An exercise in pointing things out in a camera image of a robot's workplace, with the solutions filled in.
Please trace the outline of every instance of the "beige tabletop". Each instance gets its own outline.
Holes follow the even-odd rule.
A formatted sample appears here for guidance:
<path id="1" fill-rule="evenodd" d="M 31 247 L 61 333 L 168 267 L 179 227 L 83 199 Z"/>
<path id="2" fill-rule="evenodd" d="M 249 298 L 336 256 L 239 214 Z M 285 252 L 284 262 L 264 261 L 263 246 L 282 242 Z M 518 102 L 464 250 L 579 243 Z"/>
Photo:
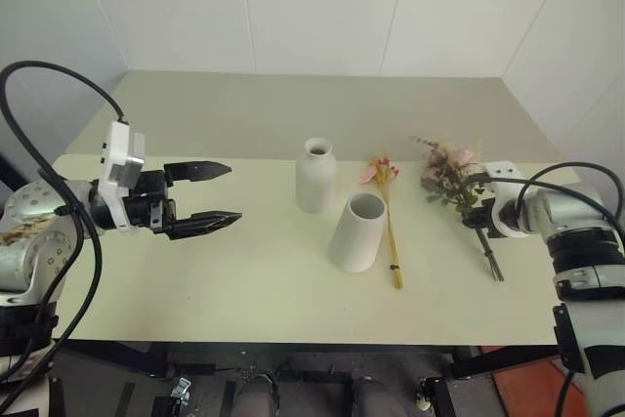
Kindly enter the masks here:
<path id="1" fill-rule="evenodd" d="M 70 179 L 96 178 L 98 155 L 68 154 L 56 168 Z M 184 157 L 150 157 L 147 169 Z M 393 288 L 383 239 L 376 264 L 345 273 L 327 245 L 347 198 L 358 190 L 362 162 L 339 163 L 332 209 L 302 213 L 294 201 L 294 162 L 219 159 L 233 172 L 170 189 L 179 217 L 240 211 L 215 233 L 170 241 L 142 229 L 102 238 L 104 271 L 92 307 L 72 337 L 118 341 L 334 344 L 553 344 L 558 303 L 546 246 L 539 236 L 493 240 L 506 276 L 496 283 L 476 235 L 451 208 L 426 202 L 419 164 L 398 164 L 392 187 L 396 240 L 405 287 Z M 518 165 L 530 176 L 544 164 Z M 570 182 L 572 172 L 547 179 Z M 376 190 L 366 187 L 365 190 Z M 67 279 L 62 330 L 89 285 L 89 242 Z"/>

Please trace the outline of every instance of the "black cable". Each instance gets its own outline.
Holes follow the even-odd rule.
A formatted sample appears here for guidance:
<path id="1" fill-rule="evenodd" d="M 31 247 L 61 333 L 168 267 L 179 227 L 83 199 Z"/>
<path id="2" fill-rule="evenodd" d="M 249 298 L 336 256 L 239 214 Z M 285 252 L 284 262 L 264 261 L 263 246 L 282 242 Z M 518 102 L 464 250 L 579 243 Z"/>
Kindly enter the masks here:
<path id="1" fill-rule="evenodd" d="M 616 217 L 617 219 L 620 218 L 621 213 L 623 212 L 623 184 L 621 183 L 621 180 L 616 175 L 616 173 L 614 173 L 609 168 L 605 168 L 602 165 L 598 165 L 597 163 L 589 163 L 586 161 L 567 161 L 565 163 L 559 163 L 557 165 L 552 165 L 543 170 L 540 170 L 538 173 L 532 176 L 529 180 L 536 181 L 538 178 L 540 178 L 543 175 L 546 175 L 547 173 L 551 173 L 552 171 L 559 170 L 561 168 L 570 168 L 570 167 L 590 168 L 593 170 L 597 170 L 601 173 L 604 173 L 606 176 L 608 176 L 612 180 L 612 182 L 614 183 L 614 186 L 616 187 L 616 193 L 618 197 L 618 201 L 616 203 L 616 211 L 614 212 L 614 217 Z M 517 205 L 516 205 L 517 218 L 521 216 L 521 207 L 523 203 L 523 198 L 525 196 L 525 193 L 529 189 L 529 186 L 530 186 L 529 184 L 523 185 L 523 187 L 521 188 L 521 192 L 519 192 L 519 197 L 517 198 Z"/>
<path id="2" fill-rule="evenodd" d="M 568 388 L 570 388 L 570 384 L 573 381 L 573 376 L 575 376 L 575 372 L 569 370 L 566 374 L 566 377 L 564 378 L 564 382 L 562 383 L 562 387 L 560 388 L 560 393 L 558 394 L 558 401 L 556 403 L 556 417 L 563 417 L 566 393 L 568 393 Z"/>
<path id="3" fill-rule="evenodd" d="M 616 415 L 620 412 L 625 412 L 625 403 L 615 405 L 611 409 L 608 409 L 602 414 L 602 417 L 611 417 L 612 415 Z"/>
<path id="4" fill-rule="evenodd" d="M 550 183 L 543 183 L 542 181 L 531 181 L 531 180 L 523 180 L 523 179 L 517 179 L 517 178 L 491 178 L 489 176 L 481 176 L 481 175 L 474 175 L 471 181 L 469 182 L 469 184 L 491 183 L 491 182 L 492 183 L 515 183 L 518 185 L 529 184 L 530 186 L 537 186 L 539 188 L 557 190 L 559 192 L 563 192 L 566 195 L 570 195 L 571 197 L 575 197 L 576 199 L 581 200 L 585 204 L 588 204 L 593 209 L 600 212 L 605 217 L 605 219 L 608 220 L 609 223 L 614 227 L 614 229 L 618 233 L 618 237 L 620 238 L 621 243 L 625 245 L 625 230 L 623 229 L 621 224 L 618 222 L 618 220 L 616 220 L 616 218 L 610 213 L 610 211 L 607 210 L 605 207 L 603 207 L 602 204 L 588 197 L 587 195 L 582 194 L 581 192 L 578 192 L 570 188 L 565 188 L 563 186 L 552 185 Z"/>
<path id="5" fill-rule="evenodd" d="M 50 362 L 52 357 L 59 350 L 59 348 L 64 343 L 64 341 L 69 337 L 69 335 L 71 335 L 71 333 L 74 331 L 74 329 L 76 328 L 76 326 L 78 325 L 82 317 L 84 316 L 85 312 L 91 305 L 91 302 L 96 294 L 96 290 L 98 289 L 98 284 L 100 282 L 100 277 L 102 274 L 102 246 L 100 244 L 98 232 L 96 230 L 96 227 L 93 221 L 91 220 L 91 217 L 85 210 L 84 206 L 82 205 L 82 202 L 76 197 L 76 195 L 71 191 L 71 189 L 64 182 L 63 177 L 61 177 L 54 170 L 52 165 L 50 165 L 50 163 L 46 161 L 44 156 L 37 150 L 34 144 L 30 141 L 30 139 L 23 132 L 23 130 L 20 127 L 20 124 L 16 121 L 9 107 L 9 103 L 7 100 L 7 93 L 6 93 L 7 80 L 9 79 L 11 74 L 14 73 L 16 70 L 19 70 L 21 68 L 29 68 L 29 67 L 39 67 L 39 68 L 47 68 L 47 69 L 55 70 L 60 73 L 64 73 L 65 75 L 69 75 L 75 78 L 76 80 L 79 80 L 80 82 L 88 85 L 93 90 L 95 90 L 98 94 L 100 94 L 100 96 L 102 96 L 107 102 L 110 103 L 110 105 L 113 107 L 113 109 L 117 113 L 117 120 L 119 122 L 124 122 L 124 123 L 126 122 L 124 120 L 124 113 L 121 110 L 121 107 L 105 90 L 100 88 L 97 84 L 95 84 L 88 78 L 80 75 L 77 72 L 74 72 L 73 70 L 70 70 L 68 68 L 65 68 L 60 65 L 53 64 L 53 63 L 44 63 L 40 61 L 22 61 L 22 62 L 12 63 L 10 65 L 7 65 L 2 71 L 0 71 L 0 110 L 2 111 L 2 114 L 5 120 L 7 121 L 9 128 L 13 131 L 13 133 L 15 134 L 17 139 L 20 141 L 22 146 L 25 148 L 25 150 L 41 167 L 43 178 L 62 198 L 63 202 L 65 203 L 66 208 L 68 209 L 68 215 L 71 217 L 71 220 L 74 223 L 74 226 L 76 228 L 76 235 L 77 235 L 76 246 L 71 256 L 68 258 L 67 263 L 62 267 L 62 269 L 59 271 L 57 276 L 54 278 L 53 282 L 48 287 L 41 302 L 39 303 L 39 310 L 37 312 L 37 316 L 35 317 L 36 323 L 41 321 L 41 318 L 43 317 L 43 312 L 45 311 L 48 301 L 54 294 L 54 291 L 58 287 L 59 283 L 63 280 L 64 276 L 73 265 L 74 261 L 76 260 L 76 258 L 78 257 L 80 253 L 80 250 L 82 249 L 83 242 L 84 242 L 83 224 L 91 237 L 91 241 L 94 246 L 94 255 L 95 255 L 95 263 L 94 263 L 95 265 L 94 265 L 94 274 L 93 274 L 92 282 L 80 309 L 78 310 L 78 312 L 76 313 L 76 315 L 74 316 L 70 324 L 66 327 L 66 329 L 64 330 L 63 334 L 61 335 L 59 340 L 56 342 L 56 344 L 46 353 L 46 355 L 44 355 L 41 361 L 37 363 L 37 365 L 30 371 L 30 373 L 22 381 L 20 381 L 20 383 L 12 390 L 12 392 L 2 402 L 2 404 L 0 404 L 0 415 L 6 412 L 6 410 L 11 406 L 11 404 L 20 396 L 21 392 L 33 380 L 33 378 L 37 376 L 37 374 L 41 371 L 41 369 L 44 366 L 46 367 L 48 366 L 48 363 Z M 25 363 L 25 361 L 28 359 L 30 355 L 32 346 L 33 346 L 33 341 L 31 338 L 28 341 L 28 344 L 25 349 L 25 351 L 29 351 L 28 354 L 26 354 L 24 351 L 24 354 L 21 355 L 16 365 L 11 367 L 5 373 L 3 373 L 3 376 L 4 376 L 3 379 L 7 379 L 9 376 L 15 373 L 15 371 L 19 368 L 17 366 L 18 363 L 20 364 L 20 366 Z"/>

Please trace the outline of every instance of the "orange mat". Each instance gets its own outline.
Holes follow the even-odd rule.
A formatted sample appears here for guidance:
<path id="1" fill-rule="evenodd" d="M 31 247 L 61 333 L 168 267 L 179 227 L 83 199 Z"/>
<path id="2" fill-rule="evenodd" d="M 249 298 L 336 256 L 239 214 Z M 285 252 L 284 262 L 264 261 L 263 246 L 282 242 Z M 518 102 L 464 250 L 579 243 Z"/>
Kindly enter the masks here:
<path id="1" fill-rule="evenodd" d="M 490 352 L 498 347 L 482 347 Z M 493 373 L 509 417 L 554 417 L 564 377 L 550 361 Z M 568 389 L 563 417 L 589 417 L 586 398 L 574 385 Z"/>

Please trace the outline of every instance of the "white vase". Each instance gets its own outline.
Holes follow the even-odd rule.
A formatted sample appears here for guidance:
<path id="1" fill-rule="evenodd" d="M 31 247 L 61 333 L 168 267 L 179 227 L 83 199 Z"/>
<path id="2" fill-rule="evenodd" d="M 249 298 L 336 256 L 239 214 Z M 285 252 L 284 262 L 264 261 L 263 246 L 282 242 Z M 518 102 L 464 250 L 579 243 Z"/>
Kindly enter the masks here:
<path id="1" fill-rule="evenodd" d="M 361 192 L 345 206 L 330 241 L 330 259 L 347 272 L 373 266 L 386 222 L 387 204 L 375 194 Z"/>
<path id="2" fill-rule="evenodd" d="M 318 214 L 330 207 L 335 190 L 336 158 L 332 144 L 326 139 L 308 139 L 295 164 L 297 205 L 304 212 Z"/>

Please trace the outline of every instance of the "vase opening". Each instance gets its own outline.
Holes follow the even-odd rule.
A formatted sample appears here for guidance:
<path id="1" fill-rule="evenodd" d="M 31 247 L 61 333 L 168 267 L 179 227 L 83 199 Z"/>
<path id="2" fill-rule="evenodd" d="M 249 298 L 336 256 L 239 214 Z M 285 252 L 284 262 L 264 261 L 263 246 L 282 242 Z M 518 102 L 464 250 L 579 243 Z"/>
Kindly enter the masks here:
<path id="1" fill-rule="evenodd" d="M 326 139 L 308 139 L 304 144 L 306 153 L 310 156 L 323 156 L 332 152 L 332 144 Z"/>
<path id="2" fill-rule="evenodd" d="M 350 209 L 354 215 L 361 219 L 373 220 L 384 215 L 385 204 L 375 194 L 362 193 L 352 197 Z"/>

